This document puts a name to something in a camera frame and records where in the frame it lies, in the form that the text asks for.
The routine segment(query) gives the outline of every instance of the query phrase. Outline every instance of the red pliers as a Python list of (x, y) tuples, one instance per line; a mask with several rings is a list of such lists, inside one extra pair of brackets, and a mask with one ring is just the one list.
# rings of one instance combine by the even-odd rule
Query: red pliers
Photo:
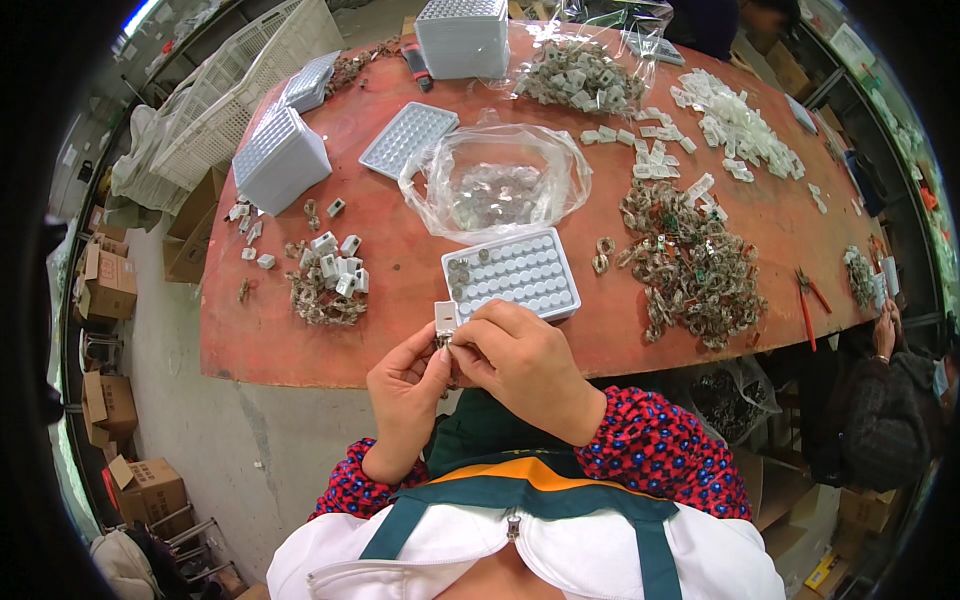
[(830, 309), (830, 305), (827, 302), (827, 299), (824, 298), (824, 295), (820, 292), (820, 288), (817, 287), (817, 284), (813, 282), (810, 277), (804, 275), (804, 269), (797, 267), (797, 282), (800, 287), (800, 304), (804, 307), (804, 320), (806, 321), (806, 335), (810, 338), (810, 348), (816, 352), (817, 351), (817, 339), (813, 335), (813, 322), (810, 320), (810, 309), (806, 306), (806, 293), (809, 290), (813, 290), (813, 293), (816, 294), (817, 298), (820, 299), (820, 303), (826, 308), (828, 313), (833, 311)]

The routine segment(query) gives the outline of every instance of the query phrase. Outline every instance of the dark jacket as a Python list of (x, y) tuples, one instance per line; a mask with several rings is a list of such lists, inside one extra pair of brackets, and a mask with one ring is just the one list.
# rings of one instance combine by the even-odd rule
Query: dark jacket
[(826, 410), (822, 440), (839, 441), (847, 482), (886, 492), (920, 478), (941, 453), (945, 426), (934, 362), (909, 350), (887, 366), (862, 360)]

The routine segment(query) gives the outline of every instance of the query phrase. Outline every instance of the finger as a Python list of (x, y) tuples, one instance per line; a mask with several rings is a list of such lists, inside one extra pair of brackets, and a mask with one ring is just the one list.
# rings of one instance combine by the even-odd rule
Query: finger
[(414, 361), (420, 356), (420, 353), (423, 352), (428, 345), (432, 344), (436, 337), (437, 328), (431, 321), (424, 325), (420, 331), (403, 342), (400, 342), (396, 348), (387, 352), (383, 360), (374, 368), (384, 371), (405, 371), (413, 365)]
[(543, 319), (538, 317), (537, 314), (529, 308), (524, 308), (519, 304), (505, 302), (500, 299), (490, 300), (481, 306), (470, 319), (489, 321), (515, 338), (524, 337), (526, 332), (540, 328), (546, 324)]
[(457, 359), (460, 371), (469, 377), (470, 381), (493, 394), (498, 387), (496, 370), (486, 358), (468, 346), (450, 345), (450, 352)]
[(509, 353), (510, 348), (516, 345), (516, 339), (507, 334), (498, 325), (475, 316), (466, 323), (457, 327), (453, 332), (452, 343), (455, 346), (473, 344), (480, 348), (490, 362), (499, 364), (498, 357)]
[(452, 366), (453, 358), (450, 356), (450, 349), (440, 348), (430, 357), (426, 371), (423, 372), (423, 378), (414, 386), (414, 389), (422, 390), (424, 397), (440, 399), (440, 395), (446, 389), (446, 382), (450, 379)]

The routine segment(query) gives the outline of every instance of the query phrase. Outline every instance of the red handle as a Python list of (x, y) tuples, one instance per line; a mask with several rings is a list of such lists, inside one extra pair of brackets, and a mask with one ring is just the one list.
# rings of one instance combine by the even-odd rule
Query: red handle
[(813, 290), (813, 293), (816, 294), (817, 298), (820, 299), (820, 302), (823, 304), (824, 308), (826, 308), (827, 312), (832, 313), (833, 311), (830, 309), (827, 299), (824, 298), (824, 295), (820, 293), (820, 288), (818, 288), (817, 284), (813, 281), (810, 281), (810, 289)]
[(813, 337), (813, 322), (810, 321), (810, 310), (806, 307), (806, 295), (800, 290), (800, 304), (804, 306), (804, 320), (806, 321), (806, 335), (810, 338), (810, 349), (817, 351), (817, 339)]

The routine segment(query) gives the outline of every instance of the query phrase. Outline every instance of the table surface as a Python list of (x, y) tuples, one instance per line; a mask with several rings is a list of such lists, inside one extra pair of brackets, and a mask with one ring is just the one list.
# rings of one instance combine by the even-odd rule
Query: table surface
[[(534, 52), (527, 30), (537, 24), (512, 22), (511, 64), (528, 60)], [(804, 130), (790, 112), (781, 92), (728, 64), (680, 48), (685, 66), (660, 63), (656, 83), (644, 106), (669, 112), (681, 132), (697, 144), (688, 155), (677, 142), (667, 142), (667, 153), (677, 157), (686, 189), (705, 172), (716, 179), (710, 192), (730, 216), (727, 229), (759, 249), (758, 291), (770, 302), (760, 318), (760, 337), (747, 347), (741, 334), (721, 351), (707, 350), (686, 329), (666, 329), (654, 344), (644, 338), (649, 323), (644, 286), (629, 270), (611, 269), (597, 276), (590, 260), (597, 238), (609, 235), (623, 247), (631, 239), (624, 229), (617, 203), (630, 189), (634, 151), (620, 143), (583, 147), (594, 173), (588, 201), (560, 221), (556, 228), (564, 244), (582, 306), (558, 323), (573, 350), (577, 365), (587, 377), (647, 372), (731, 358), (753, 351), (780, 348), (806, 339), (803, 311), (794, 270), (798, 266), (817, 282), (832, 314), (808, 297), (817, 336), (848, 328), (870, 319), (852, 298), (843, 254), (849, 245), (866, 252), (871, 233), (879, 235), (876, 219), (856, 216), (851, 198), (856, 192), (846, 172), (830, 158), (824, 136)], [(636, 64), (625, 53), (618, 60)], [(679, 108), (670, 97), (670, 86), (693, 67), (706, 69), (733, 90), (745, 89), (748, 104), (804, 162), (806, 175), (799, 181), (780, 180), (766, 168), (752, 169), (753, 183), (735, 180), (721, 164), (723, 148), (710, 148), (697, 123), (700, 114)], [(420, 217), (403, 201), (396, 182), (360, 165), (357, 159), (396, 112), (410, 101), (456, 110), (460, 124), (473, 125), (482, 108), (496, 108), (500, 119), (527, 122), (554, 130), (567, 130), (579, 138), (584, 130), (608, 125), (636, 132), (617, 117), (587, 115), (558, 106), (542, 106), (530, 99), (506, 100), (502, 92), (475, 80), (435, 82), (421, 93), (400, 58), (371, 63), (362, 77), (364, 88), (348, 85), (303, 120), (324, 137), (333, 174), (314, 185), (276, 218), (264, 215), (263, 236), (254, 242), (258, 253), (276, 257), (276, 266), (265, 271), (255, 261), (240, 258), (245, 240), (238, 222), (224, 222), (236, 197), (233, 177), (227, 177), (214, 222), (206, 259), (200, 317), (201, 373), (213, 377), (293, 387), (362, 388), (367, 371), (391, 348), (433, 320), (433, 303), (447, 300), (440, 257), (463, 245), (431, 236)], [(259, 121), (264, 108), (279, 96), (285, 83), (272, 89), (261, 102), (248, 127)], [(808, 183), (819, 185), (828, 213), (813, 202)], [(347, 207), (334, 219), (325, 215), (336, 198)], [(305, 199), (317, 201), (321, 229), (311, 233), (303, 214)], [(286, 258), (287, 242), (311, 239), (325, 230), (338, 239), (354, 233), (363, 239), (358, 255), (371, 274), (369, 308), (357, 326), (308, 325), (292, 309), (290, 285), (284, 272), (298, 268)], [(250, 291), (241, 303), (237, 293), (247, 278)]]

